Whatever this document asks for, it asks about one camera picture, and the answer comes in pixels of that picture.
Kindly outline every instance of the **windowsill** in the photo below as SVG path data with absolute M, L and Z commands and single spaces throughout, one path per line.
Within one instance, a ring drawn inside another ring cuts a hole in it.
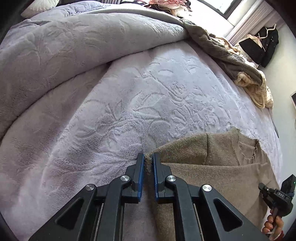
M 219 37 L 226 37 L 234 28 L 231 23 L 210 7 L 198 0 L 190 0 L 190 2 L 190 8 L 193 12 L 190 12 L 189 14 L 191 16 L 186 18 L 194 22 L 196 25 L 201 26 L 209 33 Z

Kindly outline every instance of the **clothes hanger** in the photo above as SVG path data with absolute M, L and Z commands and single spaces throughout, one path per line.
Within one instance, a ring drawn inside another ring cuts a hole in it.
M 276 29 L 276 24 L 274 24 L 274 27 L 273 28 L 266 28 L 266 36 L 265 37 L 260 37 L 260 34 L 258 34 L 258 36 L 259 36 L 259 39 L 265 39 L 265 38 L 267 38 L 267 36 L 268 36 L 268 31 L 269 30 L 275 30 Z

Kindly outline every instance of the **bed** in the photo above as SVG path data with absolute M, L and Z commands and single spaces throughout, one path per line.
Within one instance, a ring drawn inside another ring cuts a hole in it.
M 60 6 L 13 26 L 0 45 L 0 207 L 19 240 L 85 184 L 107 184 L 139 152 L 195 133 L 236 127 L 259 139 L 281 181 L 271 112 L 178 19 L 127 8 Z M 137 240 L 131 232 L 127 239 Z M 155 240 L 152 230 L 146 235 Z

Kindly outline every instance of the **metal pivot bolt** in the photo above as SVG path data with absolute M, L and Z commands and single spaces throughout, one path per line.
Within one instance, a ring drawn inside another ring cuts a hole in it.
M 209 191 L 212 190 L 212 187 L 210 185 L 208 185 L 208 184 L 205 184 L 205 185 L 202 186 L 202 189 L 204 191 L 206 191 L 206 192 L 209 192 Z
M 173 175 L 170 175 L 170 176 L 167 177 L 167 180 L 168 180 L 169 182 L 174 182 L 174 181 L 176 181 L 176 177 L 173 176 Z
M 120 180 L 122 180 L 123 182 L 126 182 L 126 181 L 129 180 L 129 176 L 123 175 L 123 176 L 120 177 Z
M 91 191 L 91 190 L 93 190 L 93 189 L 94 189 L 94 184 L 87 184 L 87 185 L 85 186 L 85 189 L 86 189 L 87 191 Z

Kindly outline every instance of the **pillow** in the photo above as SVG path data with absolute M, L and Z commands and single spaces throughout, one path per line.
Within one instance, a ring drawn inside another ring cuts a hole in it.
M 31 5 L 23 11 L 23 18 L 31 18 L 38 13 L 45 12 L 57 6 L 59 0 L 35 0 Z

